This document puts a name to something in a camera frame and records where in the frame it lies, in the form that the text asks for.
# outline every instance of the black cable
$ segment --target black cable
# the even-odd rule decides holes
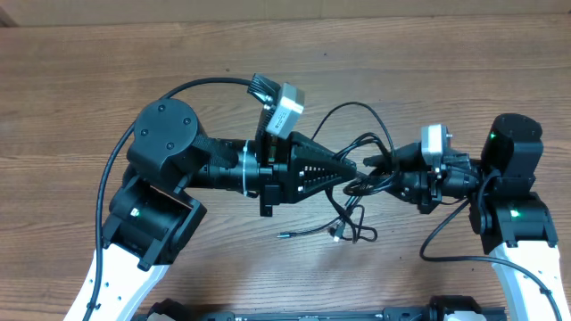
[[[466,199],[466,198],[461,198],[461,199],[458,199],[458,200],[456,200],[456,201],[454,201],[454,202],[440,202],[440,205],[456,205],[456,204],[458,204],[459,202],[464,201],[465,199]]]
[[[249,86],[251,83],[252,83],[252,81],[250,81],[248,79],[242,79],[242,78],[230,78],[230,77],[202,78],[202,79],[189,81],[185,84],[182,84],[182,85],[172,89],[167,94],[163,95],[161,97],[161,99],[172,98],[173,95],[176,95],[185,89],[188,89],[188,88],[194,87],[194,86],[204,85],[204,84],[238,84],[238,85]]]
[[[105,185],[107,185],[107,178],[113,162],[117,158],[121,147],[127,142],[128,137],[133,133],[135,123],[128,127],[127,131],[123,134],[119,142],[113,148],[109,160],[105,165],[103,174],[101,175],[101,182],[99,183],[99,191],[97,192],[97,205],[95,206],[95,282],[93,293],[91,294],[91,301],[87,304],[86,314],[83,320],[87,321],[91,317],[94,309],[97,309],[97,298],[99,297],[99,290],[101,289],[101,277],[103,274],[103,231],[102,231],[102,212],[103,212],[103,195],[105,194]]]
[[[341,151],[336,153],[335,157],[339,160],[343,160],[344,158],[347,157],[347,155],[349,155],[349,153],[351,151],[355,150],[356,148],[359,148],[359,147],[364,146],[366,144],[376,144],[377,147],[379,148],[380,152],[385,156],[385,158],[387,160],[392,161],[393,159],[395,159],[396,156],[395,156],[395,150],[394,150],[394,145],[393,145],[393,139],[391,138],[388,130],[386,129],[385,123],[383,123],[381,118],[378,116],[377,112],[365,103],[348,102],[348,103],[342,103],[342,104],[336,106],[335,108],[333,108],[321,120],[317,129],[313,133],[311,140],[315,139],[315,137],[317,136],[317,134],[319,133],[319,131],[321,130],[321,128],[323,127],[323,125],[325,124],[327,119],[334,112],[338,111],[339,109],[341,109],[345,106],[350,106],[350,105],[361,106],[361,107],[369,110],[373,114],[373,116],[375,117],[375,119],[377,120],[377,122],[379,123],[379,125],[381,126],[383,131],[385,132],[386,138],[387,138],[388,143],[391,147],[391,151],[389,152],[386,149],[385,145],[383,144],[383,142],[381,141],[381,139],[379,138],[379,136],[377,134],[368,132],[368,133],[362,134],[359,137],[357,137],[350,145],[348,145],[347,147],[343,148]],[[364,220],[364,216],[365,216],[365,207],[362,205],[359,205],[359,202],[360,202],[362,196],[371,195],[373,193],[379,193],[379,192],[384,191],[386,188],[390,187],[390,183],[392,182],[395,174],[396,174],[396,171],[394,171],[393,174],[391,176],[389,176],[386,180],[381,181],[381,183],[373,184],[373,185],[371,185],[371,183],[373,180],[376,180],[376,179],[373,177],[370,177],[370,176],[365,176],[365,177],[368,177],[367,180],[358,179],[357,181],[354,181],[352,186],[358,190],[361,190],[361,192],[359,195],[355,194],[354,196],[352,196],[349,199],[349,201],[345,204],[345,208],[343,208],[343,206],[339,205],[333,199],[333,188],[327,189],[325,191],[326,196],[329,199],[329,201],[331,202],[331,204],[333,205],[335,211],[337,212],[338,217],[335,218],[334,220],[332,220],[331,222],[329,222],[328,224],[325,224],[324,226],[320,226],[316,229],[311,229],[309,231],[302,231],[302,232],[285,232],[285,233],[280,234],[279,237],[291,237],[291,236],[307,235],[307,234],[316,233],[319,230],[328,228],[329,226],[331,226],[331,224],[335,223],[337,220],[341,220],[346,225],[349,225],[349,227],[351,228],[351,231],[352,231],[352,238],[351,239],[346,238],[346,237],[341,237],[341,239],[346,240],[346,241],[351,240],[351,241],[353,241],[353,243],[356,243],[359,239],[365,240],[367,242],[374,242],[377,239],[377,231],[373,227],[363,226],[363,220]],[[359,224],[355,224],[351,220],[351,214],[357,208],[361,209],[360,223]],[[367,237],[361,236],[360,235],[361,230],[371,231],[373,233],[373,238],[367,238]]]
[[[189,81],[183,85],[180,85],[167,94],[163,95],[161,99],[169,99],[173,95],[188,89],[193,86],[199,86],[204,84],[238,84],[249,86],[251,84],[250,80],[241,78],[202,78],[193,81]],[[91,300],[87,304],[86,314],[83,316],[83,321],[88,321],[93,313],[94,309],[97,309],[97,298],[99,297],[99,291],[101,289],[101,278],[103,274],[103,195],[105,194],[105,186],[107,185],[107,178],[109,178],[109,173],[121,147],[127,142],[128,137],[133,133],[135,128],[135,123],[132,123],[128,127],[127,131],[123,134],[119,142],[113,148],[109,160],[105,165],[103,174],[101,176],[101,182],[99,183],[99,191],[97,192],[97,205],[95,207],[95,281],[93,293],[91,294]]]
[[[482,185],[480,186],[480,189],[478,191],[478,195],[477,195],[477,201],[478,204],[477,206],[479,207],[479,210],[482,210],[482,197],[484,194],[484,189],[486,188],[486,186],[490,183],[490,181],[495,178],[498,177],[500,175],[499,172],[494,171],[493,173],[491,173],[489,176],[486,177],[486,179],[484,180],[484,182],[482,183]],[[422,243],[422,246],[420,247],[420,251],[419,251],[419,255],[420,258],[422,258],[425,261],[429,261],[429,262],[461,262],[461,261],[480,261],[480,262],[490,262],[490,263],[496,263],[496,264],[501,264],[510,268],[514,268],[515,270],[523,273],[524,275],[528,276],[530,279],[534,280],[534,282],[539,285],[540,287],[540,292],[542,294],[545,294],[545,296],[547,297],[547,300],[550,302],[551,307],[553,308],[553,313],[555,314],[555,318],[558,321],[561,321],[561,314],[559,312],[559,308],[557,306],[557,303],[555,302],[555,299],[553,298],[553,294],[551,293],[551,290],[549,290],[547,288],[547,286],[542,282],[542,280],[540,280],[537,276],[535,276],[533,273],[531,273],[530,271],[528,271],[527,269],[525,269],[524,267],[519,266],[518,264],[512,263],[508,260],[505,259],[496,259],[496,258],[490,258],[490,257],[484,257],[484,256],[451,256],[451,257],[427,257],[425,255],[425,249],[428,246],[428,244],[436,237],[436,235],[438,235],[438,233],[446,226],[448,225],[448,223],[450,223],[450,221],[452,221],[460,212],[462,212],[462,210],[464,210],[467,205],[470,204],[469,200],[466,200],[465,202],[463,202],[455,211],[452,212],[452,214],[450,214],[426,239],[425,241]]]

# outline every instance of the wood grain surface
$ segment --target wood grain surface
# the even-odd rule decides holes
[[[8,26],[567,13],[571,0],[0,0]]]
[[[542,123],[534,190],[550,207],[571,295],[571,16],[482,16],[331,21],[0,29],[0,319],[61,320],[94,249],[103,165],[138,112],[185,81],[260,72],[306,91],[297,130],[310,135],[335,105],[371,104],[396,145],[442,122],[477,157],[496,115]],[[189,102],[214,137],[253,138],[261,106],[241,86],[204,86]],[[318,141],[332,150],[364,131],[357,107],[339,111]],[[374,152],[352,154],[360,161]],[[112,171],[108,202],[126,166]],[[323,195],[258,216],[238,193],[188,191],[209,212],[143,305],[172,298],[239,312],[363,310],[426,304],[433,294],[505,305],[487,264],[422,261],[418,248],[451,208],[429,216],[386,194],[368,197],[375,243],[326,235],[278,240],[325,223]],[[481,254],[464,212],[430,254]]]

